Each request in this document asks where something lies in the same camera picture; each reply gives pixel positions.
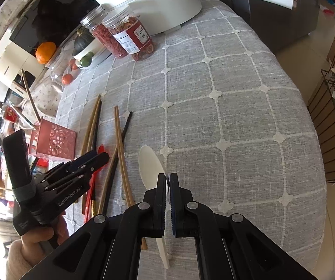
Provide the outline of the left hand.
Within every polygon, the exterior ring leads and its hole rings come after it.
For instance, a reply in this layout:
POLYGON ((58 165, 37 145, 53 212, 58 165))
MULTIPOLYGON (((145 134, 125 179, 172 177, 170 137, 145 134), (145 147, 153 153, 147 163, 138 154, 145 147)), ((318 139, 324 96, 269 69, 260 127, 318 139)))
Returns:
POLYGON ((21 254, 28 264, 34 266, 45 257, 40 242, 47 242, 51 238, 56 238, 58 245, 69 238, 67 224, 63 216, 57 218, 54 227, 37 227, 22 235, 21 254))

